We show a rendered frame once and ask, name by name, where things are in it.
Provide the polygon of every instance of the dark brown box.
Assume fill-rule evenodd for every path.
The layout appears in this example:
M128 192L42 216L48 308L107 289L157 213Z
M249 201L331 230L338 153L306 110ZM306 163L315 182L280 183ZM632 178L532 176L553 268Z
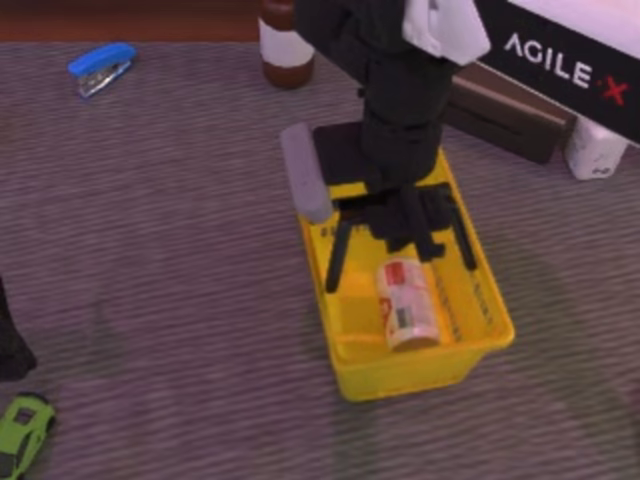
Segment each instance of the dark brown box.
M487 68L454 78L445 123L536 163L547 163L575 116Z

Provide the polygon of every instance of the green object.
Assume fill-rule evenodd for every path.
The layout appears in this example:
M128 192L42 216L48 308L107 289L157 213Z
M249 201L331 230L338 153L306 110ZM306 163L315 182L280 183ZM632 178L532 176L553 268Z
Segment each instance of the green object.
M56 415L37 393L18 394L0 419L0 479L21 480L33 463Z

